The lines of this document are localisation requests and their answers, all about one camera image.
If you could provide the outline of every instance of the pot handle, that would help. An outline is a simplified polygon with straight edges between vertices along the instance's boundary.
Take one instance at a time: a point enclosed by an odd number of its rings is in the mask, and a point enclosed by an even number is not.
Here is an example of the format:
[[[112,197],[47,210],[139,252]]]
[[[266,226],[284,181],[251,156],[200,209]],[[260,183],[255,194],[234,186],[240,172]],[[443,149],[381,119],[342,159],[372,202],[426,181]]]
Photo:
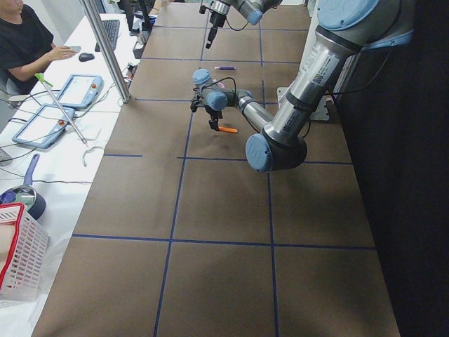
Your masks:
[[[33,172],[36,168],[37,161],[39,160],[40,154],[36,153],[31,159],[31,163],[29,163],[27,172],[25,174],[25,179],[23,180],[23,185],[31,186],[33,183]]]

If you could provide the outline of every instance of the white basket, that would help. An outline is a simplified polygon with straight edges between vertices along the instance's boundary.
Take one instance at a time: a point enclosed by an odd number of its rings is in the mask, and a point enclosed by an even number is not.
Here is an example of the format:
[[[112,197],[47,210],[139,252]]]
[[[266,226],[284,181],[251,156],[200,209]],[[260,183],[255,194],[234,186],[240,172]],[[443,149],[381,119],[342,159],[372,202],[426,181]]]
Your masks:
[[[48,233],[24,204],[0,205],[0,225],[15,226],[6,264],[0,271],[0,307],[36,300]]]

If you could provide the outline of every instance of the white desk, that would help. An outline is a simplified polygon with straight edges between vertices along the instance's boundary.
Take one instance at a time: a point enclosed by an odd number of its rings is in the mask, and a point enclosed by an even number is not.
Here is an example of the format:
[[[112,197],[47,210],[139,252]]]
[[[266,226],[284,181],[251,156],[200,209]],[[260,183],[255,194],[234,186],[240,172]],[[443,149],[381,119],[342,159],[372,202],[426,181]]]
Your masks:
[[[115,55],[121,69],[131,62],[136,64],[133,56],[135,37],[130,37],[125,15],[102,14],[102,19],[120,19],[119,40],[115,50]],[[80,46],[81,53],[93,53],[95,59],[88,62],[79,62],[78,56],[69,60],[53,62],[45,71],[45,79],[52,83],[53,88],[59,89],[67,80],[70,74],[98,74],[105,84],[99,97],[113,85],[112,76],[109,73],[106,62],[101,53],[95,53],[95,37],[87,18],[76,27],[66,46]],[[32,93],[38,93],[45,89],[41,84],[37,84]],[[51,103],[47,94],[38,95],[40,103]],[[22,104],[20,110],[35,112],[39,105],[33,100],[28,100]],[[98,146],[104,148],[112,133],[116,119],[121,109],[120,95],[117,89],[111,88],[107,98],[95,105],[86,116],[78,119],[76,125],[80,131],[89,138],[98,133],[95,140],[89,140],[90,147]],[[17,111],[14,117],[29,119],[31,114],[24,111]],[[22,126],[20,123],[10,122],[3,133],[0,134],[0,146],[12,144],[11,138]],[[12,157],[18,157],[30,151],[32,147],[25,145],[14,145],[6,147],[5,151]],[[91,182],[100,165],[103,156],[101,148],[95,148],[86,155],[87,166],[81,161],[86,146],[79,140],[72,128],[68,128],[62,137],[47,150],[37,149],[36,151],[19,159],[14,159],[13,163],[2,167],[8,171],[24,175],[34,153],[41,155],[34,171],[34,180],[63,180],[63,181],[86,181]],[[5,171],[0,171],[0,191],[22,184],[23,178],[19,178]],[[53,280],[58,271],[60,262],[64,255],[69,238],[72,235],[74,226],[78,220],[81,209],[86,200],[90,183],[33,183],[46,200],[47,207],[39,223],[50,234],[50,243],[43,265],[41,295],[33,303],[25,303],[6,308],[0,308],[0,336],[2,337],[25,337],[31,336],[34,326],[41,314],[43,305],[50,291]]]

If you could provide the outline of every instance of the person's hand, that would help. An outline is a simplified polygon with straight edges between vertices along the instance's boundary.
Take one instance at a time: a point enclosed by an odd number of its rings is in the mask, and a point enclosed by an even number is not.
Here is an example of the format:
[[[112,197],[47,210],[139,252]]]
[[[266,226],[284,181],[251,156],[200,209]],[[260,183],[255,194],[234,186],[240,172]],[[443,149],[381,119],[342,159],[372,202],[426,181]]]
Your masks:
[[[76,51],[67,46],[57,46],[49,51],[46,56],[50,62],[56,60],[66,60],[76,54]]]

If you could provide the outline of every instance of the black backdrop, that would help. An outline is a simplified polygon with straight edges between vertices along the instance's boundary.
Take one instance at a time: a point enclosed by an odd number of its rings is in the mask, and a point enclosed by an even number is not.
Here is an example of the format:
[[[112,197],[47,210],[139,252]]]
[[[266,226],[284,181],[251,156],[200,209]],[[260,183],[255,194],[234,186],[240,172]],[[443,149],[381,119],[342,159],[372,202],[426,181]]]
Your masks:
[[[448,28],[447,1],[417,1],[411,45],[339,104],[402,337],[449,336]],[[363,55],[346,90],[385,55]]]

